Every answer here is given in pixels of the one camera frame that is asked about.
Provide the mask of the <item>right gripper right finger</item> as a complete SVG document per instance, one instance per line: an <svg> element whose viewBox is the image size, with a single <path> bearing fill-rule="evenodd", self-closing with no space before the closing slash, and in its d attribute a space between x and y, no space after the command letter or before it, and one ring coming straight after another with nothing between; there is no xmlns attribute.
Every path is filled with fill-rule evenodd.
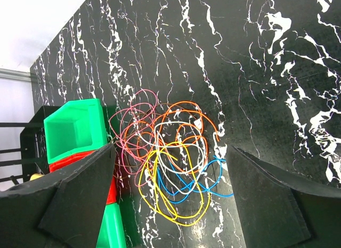
<svg viewBox="0 0 341 248"><path fill-rule="evenodd" d="M340 247L340 189L236 147L228 172L247 247Z"/></svg>

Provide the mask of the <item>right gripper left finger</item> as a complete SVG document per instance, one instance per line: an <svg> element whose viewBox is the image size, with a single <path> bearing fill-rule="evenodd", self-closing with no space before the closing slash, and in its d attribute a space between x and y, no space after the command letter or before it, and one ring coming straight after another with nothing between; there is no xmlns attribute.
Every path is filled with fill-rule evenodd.
<svg viewBox="0 0 341 248"><path fill-rule="evenodd" d="M95 247L115 158L107 144L1 192L1 247Z"/></svg>

